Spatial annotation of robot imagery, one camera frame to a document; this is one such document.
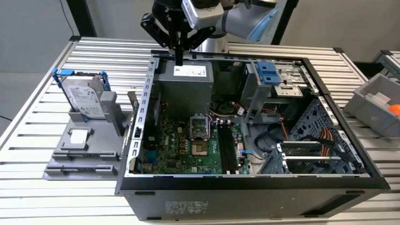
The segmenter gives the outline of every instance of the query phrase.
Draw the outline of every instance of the white wall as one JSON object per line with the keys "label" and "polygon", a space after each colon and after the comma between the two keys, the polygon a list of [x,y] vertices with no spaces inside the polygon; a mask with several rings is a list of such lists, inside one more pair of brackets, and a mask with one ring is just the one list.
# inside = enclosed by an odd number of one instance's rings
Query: white wall
{"label": "white wall", "polygon": [[71,35],[59,0],[0,0],[0,72],[48,71]]}
{"label": "white wall", "polygon": [[[277,7],[283,9],[285,2],[280,0]],[[143,15],[151,12],[153,0],[87,0],[87,3],[99,37],[152,40],[140,21]],[[271,43],[275,30],[276,25],[271,28],[271,34],[265,35],[265,43]],[[228,40],[244,42],[232,35]]]}
{"label": "white wall", "polygon": [[400,0],[300,0],[281,45],[341,47],[355,61],[400,49]]}

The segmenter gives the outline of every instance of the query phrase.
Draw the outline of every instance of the robotic arm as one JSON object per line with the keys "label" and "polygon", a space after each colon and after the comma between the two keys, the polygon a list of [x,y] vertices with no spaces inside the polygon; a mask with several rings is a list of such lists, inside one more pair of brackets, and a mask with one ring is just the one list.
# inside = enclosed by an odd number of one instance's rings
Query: robotic arm
{"label": "robotic arm", "polygon": [[183,52],[196,49],[212,35],[231,33],[259,41],[275,21],[275,6],[276,0],[155,0],[140,24],[160,46],[175,52],[181,66]]}

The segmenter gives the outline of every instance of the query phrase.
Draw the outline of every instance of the label on computer case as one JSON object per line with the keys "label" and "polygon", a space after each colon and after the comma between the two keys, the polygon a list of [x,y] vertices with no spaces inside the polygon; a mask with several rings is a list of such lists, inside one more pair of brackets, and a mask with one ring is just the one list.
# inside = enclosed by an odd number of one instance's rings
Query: label on computer case
{"label": "label on computer case", "polygon": [[88,86],[68,86],[72,102],[79,112],[92,119],[103,119],[104,112],[96,91]]}
{"label": "label on computer case", "polygon": [[175,66],[173,75],[207,77],[205,66],[193,66],[193,65]]}
{"label": "label on computer case", "polygon": [[168,201],[165,210],[168,214],[203,214],[208,204],[208,201]]}

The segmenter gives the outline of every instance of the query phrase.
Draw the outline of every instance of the gray storage bin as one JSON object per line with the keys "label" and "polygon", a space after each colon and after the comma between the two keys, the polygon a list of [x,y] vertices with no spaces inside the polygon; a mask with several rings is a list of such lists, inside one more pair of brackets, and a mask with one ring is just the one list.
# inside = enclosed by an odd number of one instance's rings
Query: gray storage bin
{"label": "gray storage bin", "polygon": [[400,84],[377,74],[355,90],[355,96],[344,107],[344,111],[363,121],[385,137],[400,137],[400,117],[369,96],[383,94],[389,98],[388,105],[400,104]]}

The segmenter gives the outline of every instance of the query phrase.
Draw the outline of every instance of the orange object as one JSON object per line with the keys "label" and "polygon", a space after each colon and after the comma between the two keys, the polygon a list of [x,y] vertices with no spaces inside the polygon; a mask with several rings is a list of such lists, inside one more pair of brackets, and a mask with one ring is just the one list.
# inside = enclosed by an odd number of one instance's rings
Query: orange object
{"label": "orange object", "polygon": [[396,116],[400,116],[400,105],[392,105],[388,110],[395,113]]}

